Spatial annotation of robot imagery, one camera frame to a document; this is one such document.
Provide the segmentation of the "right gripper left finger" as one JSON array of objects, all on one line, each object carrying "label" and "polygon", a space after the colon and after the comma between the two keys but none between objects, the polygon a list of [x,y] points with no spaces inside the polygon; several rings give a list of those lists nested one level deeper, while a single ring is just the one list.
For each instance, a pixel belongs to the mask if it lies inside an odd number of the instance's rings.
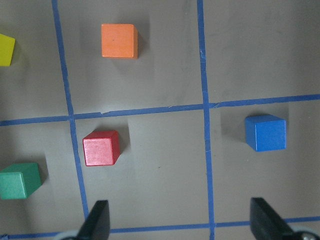
[{"label": "right gripper left finger", "polygon": [[110,209],[108,200],[98,200],[81,226],[78,240],[107,240],[110,235]]}]

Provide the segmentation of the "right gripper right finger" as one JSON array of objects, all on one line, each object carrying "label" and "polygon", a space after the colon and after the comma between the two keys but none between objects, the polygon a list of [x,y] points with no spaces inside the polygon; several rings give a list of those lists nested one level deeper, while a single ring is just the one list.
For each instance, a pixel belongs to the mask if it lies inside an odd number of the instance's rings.
[{"label": "right gripper right finger", "polygon": [[256,240],[293,240],[294,231],[262,198],[250,199],[250,230]]}]

